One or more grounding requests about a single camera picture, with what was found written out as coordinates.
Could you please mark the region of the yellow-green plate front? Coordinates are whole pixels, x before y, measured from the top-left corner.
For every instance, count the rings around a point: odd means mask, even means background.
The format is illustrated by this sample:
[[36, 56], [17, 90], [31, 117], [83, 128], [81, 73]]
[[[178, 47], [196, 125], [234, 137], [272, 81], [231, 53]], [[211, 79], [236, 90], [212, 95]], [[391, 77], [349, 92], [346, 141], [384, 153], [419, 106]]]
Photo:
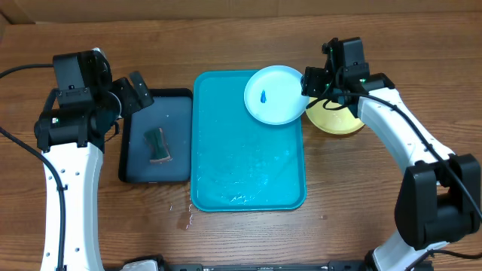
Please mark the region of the yellow-green plate front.
[[310, 121], [320, 130], [333, 135], [348, 135], [365, 125], [348, 108], [331, 111], [331, 108], [337, 108], [340, 104], [328, 102], [324, 108], [324, 103], [325, 100], [322, 100], [306, 110]]

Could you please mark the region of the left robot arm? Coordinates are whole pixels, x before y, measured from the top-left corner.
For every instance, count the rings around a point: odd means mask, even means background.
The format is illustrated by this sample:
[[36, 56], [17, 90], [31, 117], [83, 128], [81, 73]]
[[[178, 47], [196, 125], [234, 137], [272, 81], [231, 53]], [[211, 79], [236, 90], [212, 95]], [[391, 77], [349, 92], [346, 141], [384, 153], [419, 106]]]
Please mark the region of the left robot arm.
[[42, 270], [102, 270], [98, 189], [105, 135], [152, 105], [139, 72], [113, 80], [99, 48], [53, 57], [56, 88], [34, 125], [47, 188]]

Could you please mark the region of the green scrubbing sponge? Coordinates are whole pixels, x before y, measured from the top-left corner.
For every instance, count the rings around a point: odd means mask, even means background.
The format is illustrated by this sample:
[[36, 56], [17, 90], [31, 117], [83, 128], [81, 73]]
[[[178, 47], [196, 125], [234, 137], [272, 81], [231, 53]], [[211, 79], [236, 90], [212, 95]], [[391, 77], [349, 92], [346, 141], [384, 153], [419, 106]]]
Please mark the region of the green scrubbing sponge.
[[161, 128], [145, 132], [144, 138], [151, 149], [150, 163], [165, 163], [172, 159]]

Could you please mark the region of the light blue plate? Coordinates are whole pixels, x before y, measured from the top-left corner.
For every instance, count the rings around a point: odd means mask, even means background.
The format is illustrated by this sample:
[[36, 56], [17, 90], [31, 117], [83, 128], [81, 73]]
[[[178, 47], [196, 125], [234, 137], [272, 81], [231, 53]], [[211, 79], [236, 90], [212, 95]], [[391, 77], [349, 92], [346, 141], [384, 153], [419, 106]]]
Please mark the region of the light blue plate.
[[301, 94], [302, 74], [292, 67], [272, 65], [255, 72], [246, 84], [244, 103], [256, 120], [283, 125], [298, 119], [310, 98]]

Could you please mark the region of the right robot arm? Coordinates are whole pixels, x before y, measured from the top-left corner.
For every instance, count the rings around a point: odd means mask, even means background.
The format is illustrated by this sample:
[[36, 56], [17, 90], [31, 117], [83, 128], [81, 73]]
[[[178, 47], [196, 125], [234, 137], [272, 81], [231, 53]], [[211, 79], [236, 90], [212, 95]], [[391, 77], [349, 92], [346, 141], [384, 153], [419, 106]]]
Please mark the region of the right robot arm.
[[435, 139], [402, 102], [395, 84], [372, 74], [359, 37], [323, 44], [322, 68], [306, 67], [304, 96], [347, 109], [369, 126], [403, 175], [395, 204], [396, 231], [364, 260], [330, 263], [330, 270], [431, 270], [429, 257], [481, 226], [481, 166]]

